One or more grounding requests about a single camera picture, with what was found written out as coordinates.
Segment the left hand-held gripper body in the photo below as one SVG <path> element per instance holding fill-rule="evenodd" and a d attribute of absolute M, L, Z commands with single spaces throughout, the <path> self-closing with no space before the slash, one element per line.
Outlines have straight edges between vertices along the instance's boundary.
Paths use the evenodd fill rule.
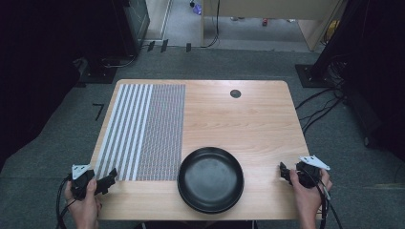
<path fill-rule="evenodd" d="M 90 165 L 74 165 L 72 167 L 71 192 L 74 199 L 83 200 L 88 194 L 90 181 L 95 180 L 95 172 Z"/>

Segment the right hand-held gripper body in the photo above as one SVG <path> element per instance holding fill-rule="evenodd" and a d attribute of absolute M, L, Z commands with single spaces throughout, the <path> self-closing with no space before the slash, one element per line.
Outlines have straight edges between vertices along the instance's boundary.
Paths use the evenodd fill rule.
<path fill-rule="evenodd" d="M 296 164 L 299 184 L 307 189 L 316 187 L 319 183 L 326 186 L 321 178 L 322 170 L 329 171 L 330 166 L 317 156 L 300 156 L 299 162 Z"/>

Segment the person's right hand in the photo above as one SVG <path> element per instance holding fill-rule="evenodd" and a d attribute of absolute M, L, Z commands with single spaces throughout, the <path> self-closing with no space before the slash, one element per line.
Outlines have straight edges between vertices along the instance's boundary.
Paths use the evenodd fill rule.
<path fill-rule="evenodd" d="M 294 190 L 299 219 L 316 220 L 317 211 L 322 204 L 321 195 L 325 194 L 325 191 L 329 191 L 332 186 L 329 173 L 326 170 L 321 171 L 321 178 L 326 186 L 321 183 L 317 188 L 313 187 L 311 189 L 302 187 L 299 184 L 295 170 L 291 169 L 289 175 Z"/>

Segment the person's left hand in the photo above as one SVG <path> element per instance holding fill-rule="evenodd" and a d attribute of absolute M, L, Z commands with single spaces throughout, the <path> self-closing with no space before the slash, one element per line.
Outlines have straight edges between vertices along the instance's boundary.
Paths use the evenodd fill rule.
<path fill-rule="evenodd" d="M 68 210 L 75 223 L 78 221 L 94 221 L 102 209 L 102 204 L 95 196 L 96 181 L 90 181 L 88 185 L 88 194 L 83 200 L 75 200 L 71 192 L 72 183 L 67 182 L 64 196 L 69 205 Z"/>

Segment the grey striped woven placemat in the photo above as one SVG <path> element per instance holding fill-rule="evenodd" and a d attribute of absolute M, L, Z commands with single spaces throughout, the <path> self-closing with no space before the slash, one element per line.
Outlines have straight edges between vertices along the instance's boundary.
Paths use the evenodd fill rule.
<path fill-rule="evenodd" d="M 185 87 L 121 84 L 103 135 L 96 175 L 121 181 L 177 178 L 181 165 Z"/>

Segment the black round plate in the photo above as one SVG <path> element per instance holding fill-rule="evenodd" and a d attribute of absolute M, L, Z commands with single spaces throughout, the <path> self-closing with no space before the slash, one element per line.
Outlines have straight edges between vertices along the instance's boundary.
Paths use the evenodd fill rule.
<path fill-rule="evenodd" d="M 228 151 L 203 147 L 181 163 L 177 178 L 182 200 L 204 214 L 220 214 L 241 198 L 245 178 L 239 161 Z"/>

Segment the black stand base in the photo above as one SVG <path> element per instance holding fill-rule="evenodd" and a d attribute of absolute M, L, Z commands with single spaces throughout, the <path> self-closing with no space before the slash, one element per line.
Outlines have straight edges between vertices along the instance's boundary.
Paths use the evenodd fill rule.
<path fill-rule="evenodd" d="M 100 59 L 86 59 L 80 78 L 80 83 L 111 84 L 115 78 L 117 68 L 113 68 Z"/>
<path fill-rule="evenodd" d="M 295 70 L 303 88 L 332 88 L 334 86 L 327 70 L 314 65 L 297 64 Z"/>

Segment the person's dark clothing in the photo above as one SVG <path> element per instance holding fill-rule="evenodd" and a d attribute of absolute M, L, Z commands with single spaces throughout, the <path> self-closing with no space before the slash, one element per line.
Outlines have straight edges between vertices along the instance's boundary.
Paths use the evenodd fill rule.
<path fill-rule="evenodd" d="M 134 229 L 259 229 L 255 220 L 145 221 Z"/>

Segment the black curtain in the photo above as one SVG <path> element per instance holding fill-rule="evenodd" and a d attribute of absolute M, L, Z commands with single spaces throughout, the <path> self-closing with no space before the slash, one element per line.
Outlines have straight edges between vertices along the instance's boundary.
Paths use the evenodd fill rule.
<path fill-rule="evenodd" d="M 311 73 L 337 63 L 370 142 L 405 161 L 405 0 L 348 0 Z"/>
<path fill-rule="evenodd" d="M 78 82 L 74 65 L 123 54 L 113 40 L 122 0 L 0 0 L 0 172 L 39 136 Z"/>

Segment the yellow object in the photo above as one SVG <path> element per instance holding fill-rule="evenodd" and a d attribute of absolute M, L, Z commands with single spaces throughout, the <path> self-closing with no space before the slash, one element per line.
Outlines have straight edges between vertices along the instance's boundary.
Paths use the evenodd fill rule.
<path fill-rule="evenodd" d="M 339 26 L 340 21 L 339 20 L 332 20 L 330 25 L 328 26 L 324 36 L 323 36 L 323 40 L 322 42 L 324 44 L 327 44 L 331 37 L 333 36 L 333 34 L 335 33 L 335 31 L 337 30 L 337 27 Z"/>

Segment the dark glass cabinet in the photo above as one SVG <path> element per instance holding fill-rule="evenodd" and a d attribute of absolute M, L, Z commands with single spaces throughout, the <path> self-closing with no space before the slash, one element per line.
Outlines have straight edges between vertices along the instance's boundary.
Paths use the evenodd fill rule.
<path fill-rule="evenodd" d="M 139 48 L 147 33 L 150 18 L 146 0 L 122 0 L 131 34 Z"/>

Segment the light wooden furniture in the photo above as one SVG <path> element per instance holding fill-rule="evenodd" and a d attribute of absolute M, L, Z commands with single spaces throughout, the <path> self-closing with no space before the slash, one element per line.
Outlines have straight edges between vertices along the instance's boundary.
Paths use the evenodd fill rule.
<path fill-rule="evenodd" d="M 201 0 L 201 44 L 206 16 L 296 19 L 310 51 L 314 51 L 344 0 Z"/>

